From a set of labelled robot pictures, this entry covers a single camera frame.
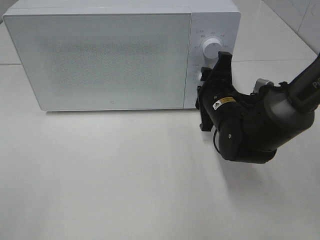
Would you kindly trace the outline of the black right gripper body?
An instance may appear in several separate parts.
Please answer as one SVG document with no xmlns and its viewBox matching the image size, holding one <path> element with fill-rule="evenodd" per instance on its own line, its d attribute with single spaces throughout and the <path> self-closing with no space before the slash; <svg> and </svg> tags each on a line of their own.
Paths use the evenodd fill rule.
<svg viewBox="0 0 320 240">
<path fill-rule="evenodd" d="M 209 132 L 215 127 L 220 133 L 238 131 L 237 101 L 233 92 L 232 74 L 219 74 L 213 69 L 197 88 L 196 108 L 200 111 L 200 129 Z"/>
</svg>

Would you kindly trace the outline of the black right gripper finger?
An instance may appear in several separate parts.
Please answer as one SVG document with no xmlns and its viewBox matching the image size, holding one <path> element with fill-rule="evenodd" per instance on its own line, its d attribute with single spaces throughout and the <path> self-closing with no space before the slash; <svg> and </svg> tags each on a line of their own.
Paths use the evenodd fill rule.
<svg viewBox="0 0 320 240">
<path fill-rule="evenodd" d="M 230 52 L 219 51 L 218 60 L 213 71 L 223 75 L 230 75 L 232 73 L 232 57 L 233 55 Z"/>
<path fill-rule="evenodd" d="M 204 82 L 207 80 L 207 78 L 209 77 L 209 75 L 211 74 L 211 71 L 213 69 L 209 68 L 209 67 L 202 67 L 200 72 L 204 74 Z"/>
</svg>

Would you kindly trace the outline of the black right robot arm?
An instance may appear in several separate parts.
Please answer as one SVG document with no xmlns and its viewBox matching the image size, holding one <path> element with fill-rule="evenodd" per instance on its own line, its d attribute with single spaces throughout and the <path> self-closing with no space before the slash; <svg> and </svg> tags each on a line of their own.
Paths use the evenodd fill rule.
<svg viewBox="0 0 320 240">
<path fill-rule="evenodd" d="M 213 68 L 201 69 L 195 107 L 200 129 L 213 132 L 213 145 L 231 162 L 265 164 L 278 148 L 309 129 L 320 104 L 320 60 L 291 82 L 258 79 L 252 93 L 232 83 L 232 55 L 218 53 Z"/>
</svg>

